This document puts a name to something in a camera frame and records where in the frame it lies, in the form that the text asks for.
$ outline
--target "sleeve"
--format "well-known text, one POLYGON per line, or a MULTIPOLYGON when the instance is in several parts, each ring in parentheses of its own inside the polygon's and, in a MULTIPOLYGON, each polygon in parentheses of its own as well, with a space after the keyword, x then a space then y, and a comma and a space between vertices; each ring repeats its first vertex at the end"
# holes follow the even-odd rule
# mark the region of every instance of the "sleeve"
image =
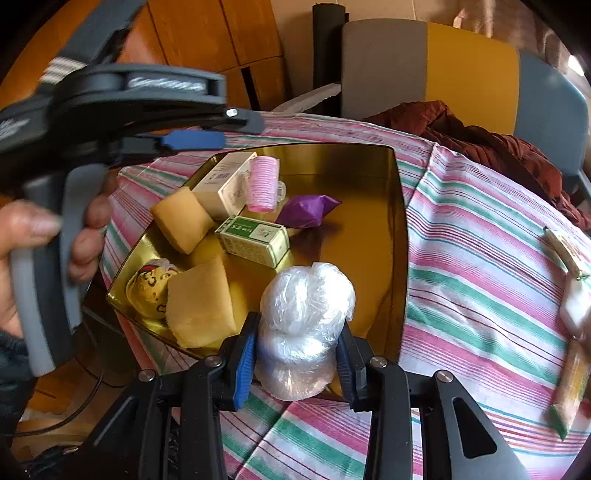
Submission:
POLYGON ((14 433, 36 382, 24 340, 0 330, 0 433, 14 433))

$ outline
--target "striped tablecloth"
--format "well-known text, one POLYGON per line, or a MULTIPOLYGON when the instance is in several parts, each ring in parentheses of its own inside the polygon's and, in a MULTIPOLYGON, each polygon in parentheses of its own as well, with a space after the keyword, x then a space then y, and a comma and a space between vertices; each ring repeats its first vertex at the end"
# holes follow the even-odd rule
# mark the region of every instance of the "striped tablecloth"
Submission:
MULTIPOLYGON (((558 318, 564 274, 542 239, 543 227, 568 234, 588 262, 589 240, 519 185, 427 140, 314 115, 266 113, 265 123, 261 136, 229 137, 228 148, 302 141, 394 147, 410 240, 401 366, 426 375, 440 368, 454 372, 533 479, 561 478, 591 430, 591 408, 583 403, 565 442, 544 417, 567 343, 558 318)), ((122 170, 102 261, 107 285, 150 223, 148 208, 214 153, 182 153, 122 170)), ((120 320, 142 367, 166 373, 191 364, 120 320)), ((253 387, 245 408, 223 415, 228 472, 245 479, 361 479, 369 420, 344 404, 290 404, 253 387)), ((413 433, 419 478, 416 412, 413 433)))

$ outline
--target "metal bolt head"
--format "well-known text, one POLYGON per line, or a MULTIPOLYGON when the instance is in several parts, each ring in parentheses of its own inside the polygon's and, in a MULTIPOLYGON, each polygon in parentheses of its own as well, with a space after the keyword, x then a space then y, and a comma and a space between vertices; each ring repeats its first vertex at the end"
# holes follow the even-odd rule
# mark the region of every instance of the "metal bolt head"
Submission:
POLYGON ((138 374, 138 378, 141 382, 151 382, 154 378, 156 378, 156 372, 148 368, 146 370, 142 370, 138 374))
POLYGON ((437 372, 437 379, 443 383, 450 383, 453 380, 453 375, 447 370, 440 370, 437 372))
POLYGON ((205 357, 204 361, 209 368, 215 368, 222 364, 222 357, 219 355, 210 355, 205 357))
POLYGON ((383 356, 373 356, 369 359, 369 364, 374 368, 384 368, 388 365, 388 361, 383 356))

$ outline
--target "hand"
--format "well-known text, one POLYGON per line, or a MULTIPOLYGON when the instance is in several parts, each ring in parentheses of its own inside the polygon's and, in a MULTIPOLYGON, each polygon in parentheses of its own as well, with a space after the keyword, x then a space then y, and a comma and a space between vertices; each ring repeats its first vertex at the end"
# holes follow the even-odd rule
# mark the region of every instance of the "hand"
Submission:
MULTIPOLYGON (((103 193, 86 209, 86 228, 74 239, 69 273, 73 280, 90 280, 103 250, 100 231, 111 219, 108 196, 115 190, 116 172, 109 175, 103 193)), ((34 248, 49 243, 61 229, 60 217, 31 202, 17 200, 0 209, 0 329, 22 338, 21 321, 12 295, 8 253, 15 248, 34 248)))

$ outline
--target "purple plastic bag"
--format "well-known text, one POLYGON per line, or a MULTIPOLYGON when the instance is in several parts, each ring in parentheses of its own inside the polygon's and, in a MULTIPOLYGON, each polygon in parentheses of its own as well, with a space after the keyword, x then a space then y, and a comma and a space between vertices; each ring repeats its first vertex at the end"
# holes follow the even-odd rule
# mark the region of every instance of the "purple plastic bag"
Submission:
POLYGON ((275 223, 288 228, 320 226, 322 219, 341 203, 328 195, 297 195, 285 203, 275 223))

